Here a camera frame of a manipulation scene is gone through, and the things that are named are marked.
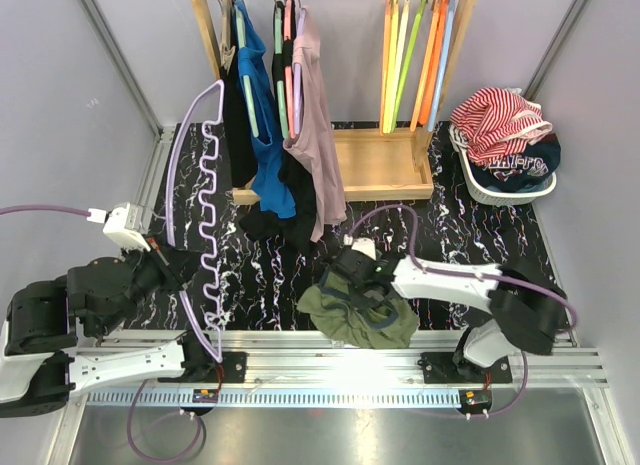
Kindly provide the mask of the yellow plastic hanger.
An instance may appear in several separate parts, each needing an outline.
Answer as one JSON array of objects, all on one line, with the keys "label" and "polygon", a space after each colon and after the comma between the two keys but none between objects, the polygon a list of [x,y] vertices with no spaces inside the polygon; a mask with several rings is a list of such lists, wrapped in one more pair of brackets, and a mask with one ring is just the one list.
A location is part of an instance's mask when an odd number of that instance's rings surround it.
[{"label": "yellow plastic hanger", "polygon": [[390,40],[385,88],[383,132],[392,131],[395,123],[395,104],[399,88],[400,73],[406,42],[410,0],[404,0],[400,10],[400,0],[391,0]]}]

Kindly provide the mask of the purple hanger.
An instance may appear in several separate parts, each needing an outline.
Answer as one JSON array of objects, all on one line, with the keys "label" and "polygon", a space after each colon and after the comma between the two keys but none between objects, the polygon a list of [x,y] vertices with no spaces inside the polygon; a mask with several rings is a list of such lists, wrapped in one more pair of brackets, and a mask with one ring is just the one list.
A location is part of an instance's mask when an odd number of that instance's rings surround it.
[{"label": "purple hanger", "polygon": [[[174,140],[174,145],[169,156],[169,162],[167,166],[167,179],[165,184],[165,232],[166,240],[170,246],[175,246],[175,226],[174,226],[174,189],[175,178],[178,168],[178,161],[180,158],[182,146],[184,143],[186,132],[188,131],[191,123],[192,115],[194,114],[199,103],[207,98],[210,94],[218,92],[219,99],[224,98],[224,84],[221,80],[216,80],[213,84],[201,91],[192,101],[191,105],[187,109],[184,118],[182,119],[179,129]],[[205,334],[204,330],[200,326],[198,319],[196,318],[195,311],[189,300],[187,293],[187,285],[182,284],[178,287],[178,296],[182,303],[183,310],[186,313],[188,321],[191,325],[192,331],[195,333],[196,338],[206,354],[216,363],[221,364],[223,361],[221,340],[218,332],[218,344],[215,345],[211,342],[210,338]]]}]

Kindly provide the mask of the red white striped top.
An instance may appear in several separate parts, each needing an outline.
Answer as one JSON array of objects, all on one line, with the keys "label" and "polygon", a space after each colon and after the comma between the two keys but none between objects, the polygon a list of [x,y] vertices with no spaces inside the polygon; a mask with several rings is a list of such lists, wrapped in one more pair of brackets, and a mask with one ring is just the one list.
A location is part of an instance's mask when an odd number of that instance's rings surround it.
[{"label": "red white striped top", "polygon": [[477,165],[520,154],[553,128],[539,104],[497,87],[471,95],[453,110],[451,122],[466,139],[468,156]]}]

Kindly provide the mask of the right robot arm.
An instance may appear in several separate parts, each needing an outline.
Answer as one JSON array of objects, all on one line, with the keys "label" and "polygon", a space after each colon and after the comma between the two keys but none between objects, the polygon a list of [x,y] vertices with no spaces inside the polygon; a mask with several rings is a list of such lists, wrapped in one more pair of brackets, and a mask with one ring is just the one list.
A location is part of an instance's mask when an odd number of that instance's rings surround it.
[{"label": "right robot arm", "polygon": [[560,289],[506,265],[444,264],[382,254],[362,240],[343,248],[327,273],[345,282],[342,296],[358,312],[390,306],[395,299],[433,299],[489,315],[489,321],[462,334],[453,352],[422,358],[427,379],[483,382],[511,354],[551,355],[557,334],[568,325]]}]

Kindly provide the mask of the black white striped tank top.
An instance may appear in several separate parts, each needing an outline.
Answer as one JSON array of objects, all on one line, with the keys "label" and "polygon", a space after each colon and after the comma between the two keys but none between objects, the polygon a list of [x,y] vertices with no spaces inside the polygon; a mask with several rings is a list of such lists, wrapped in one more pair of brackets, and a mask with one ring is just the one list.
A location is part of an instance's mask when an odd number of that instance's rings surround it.
[{"label": "black white striped tank top", "polygon": [[466,157],[469,158],[469,143],[463,132],[454,124],[451,123],[448,129],[449,139],[454,150]]}]

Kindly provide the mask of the olive green top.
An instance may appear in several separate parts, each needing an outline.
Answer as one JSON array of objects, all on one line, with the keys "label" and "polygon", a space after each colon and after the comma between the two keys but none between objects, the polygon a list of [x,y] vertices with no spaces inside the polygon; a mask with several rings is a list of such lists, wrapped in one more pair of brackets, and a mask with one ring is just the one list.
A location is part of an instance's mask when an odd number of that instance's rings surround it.
[{"label": "olive green top", "polygon": [[305,290],[296,308],[329,339],[362,349],[407,348],[420,324],[409,302],[396,292],[370,298],[329,270]]}]

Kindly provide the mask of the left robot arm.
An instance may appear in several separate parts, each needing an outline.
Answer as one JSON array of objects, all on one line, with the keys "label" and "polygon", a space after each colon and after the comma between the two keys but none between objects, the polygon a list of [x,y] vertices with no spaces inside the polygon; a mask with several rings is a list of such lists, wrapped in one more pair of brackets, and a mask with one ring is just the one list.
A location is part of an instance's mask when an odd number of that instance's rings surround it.
[{"label": "left robot arm", "polygon": [[78,395],[132,381],[203,382],[221,361],[203,331],[133,352],[77,354],[81,337],[101,341],[156,292],[183,292],[195,252],[155,238],[121,257],[100,257],[17,291],[1,327],[1,415],[57,411]]}]

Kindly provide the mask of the orange hanger with red top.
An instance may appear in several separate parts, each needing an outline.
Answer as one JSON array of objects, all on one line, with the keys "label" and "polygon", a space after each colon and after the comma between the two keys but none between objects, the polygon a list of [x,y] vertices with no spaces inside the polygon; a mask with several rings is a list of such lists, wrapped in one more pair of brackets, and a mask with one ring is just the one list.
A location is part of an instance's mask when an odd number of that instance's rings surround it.
[{"label": "orange hanger with red top", "polygon": [[396,17],[397,0],[386,0],[384,13],[384,34],[382,51],[382,78],[380,94],[379,133],[384,134],[386,118],[387,85],[390,71],[391,42],[394,35],[394,19]]}]

